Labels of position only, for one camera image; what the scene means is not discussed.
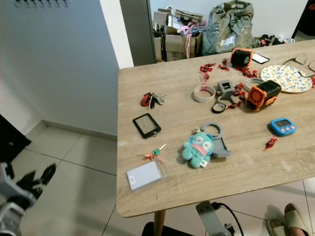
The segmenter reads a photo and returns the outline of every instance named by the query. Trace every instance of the green key tag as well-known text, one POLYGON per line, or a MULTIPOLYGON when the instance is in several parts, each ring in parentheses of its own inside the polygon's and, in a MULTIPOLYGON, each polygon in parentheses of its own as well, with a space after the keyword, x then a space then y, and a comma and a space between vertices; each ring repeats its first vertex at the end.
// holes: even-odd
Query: green key tag
POLYGON ((158 156, 160 154, 160 150, 158 149, 155 149, 153 152, 152 152, 153 155, 155 156, 158 156))

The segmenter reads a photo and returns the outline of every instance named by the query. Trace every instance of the plush toy face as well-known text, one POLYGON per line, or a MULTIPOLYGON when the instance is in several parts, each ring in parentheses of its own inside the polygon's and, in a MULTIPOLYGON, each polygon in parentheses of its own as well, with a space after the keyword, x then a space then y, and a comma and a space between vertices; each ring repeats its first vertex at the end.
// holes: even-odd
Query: plush toy face
POLYGON ((198 168, 203 160, 210 161, 213 152, 213 137, 210 134, 198 132, 184 143, 182 156, 185 160, 190 160, 193 167, 198 168))

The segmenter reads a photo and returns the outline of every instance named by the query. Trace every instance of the beige slipper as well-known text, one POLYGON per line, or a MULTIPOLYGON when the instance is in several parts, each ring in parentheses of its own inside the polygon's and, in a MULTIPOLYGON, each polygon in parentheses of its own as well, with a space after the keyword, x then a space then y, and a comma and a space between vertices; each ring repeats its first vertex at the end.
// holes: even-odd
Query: beige slipper
POLYGON ((298 228, 304 231, 306 236, 313 236, 301 210, 294 203, 289 203, 284 209, 284 220, 287 229, 298 228))
POLYGON ((287 236, 285 224, 279 220, 267 220, 266 228, 270 236, 287 236))

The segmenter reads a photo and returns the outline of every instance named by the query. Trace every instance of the black cable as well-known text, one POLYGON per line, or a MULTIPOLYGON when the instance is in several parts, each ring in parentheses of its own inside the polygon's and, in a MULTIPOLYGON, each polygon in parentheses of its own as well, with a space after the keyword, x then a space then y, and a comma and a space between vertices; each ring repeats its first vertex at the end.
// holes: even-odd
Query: black cable
POLYGON ((235 219, 235 221, 237 223, 237 226, 240 229, 241 235, 244 236, 244 232, 243 232, 243 229, 242 229, 242 226, 241 226, 240 222, 238 221, 236 215, 234 214, 234 212, 232 211, 232 209, 228 205, 226 205, 224 203, 217 203, 217 202, 211 203, 211 205, 214 208, 214 210, 219 209, 219 207, 221 207, 221 206, 224 206, 226 209, 228 209, 229 212, 233 215, 233 217, 234 217, 234 219, 235 219))

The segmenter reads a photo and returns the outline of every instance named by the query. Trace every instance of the plastic bag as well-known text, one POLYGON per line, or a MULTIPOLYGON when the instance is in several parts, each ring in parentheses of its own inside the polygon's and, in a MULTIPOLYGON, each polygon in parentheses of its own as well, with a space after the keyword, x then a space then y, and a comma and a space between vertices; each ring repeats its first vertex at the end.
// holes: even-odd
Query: plastic bag
POLYGON ((202 55, 226 53, 235 47, 251 48, 253 15, 249 2, 230 1, 213 8, 203 36, 202 55))

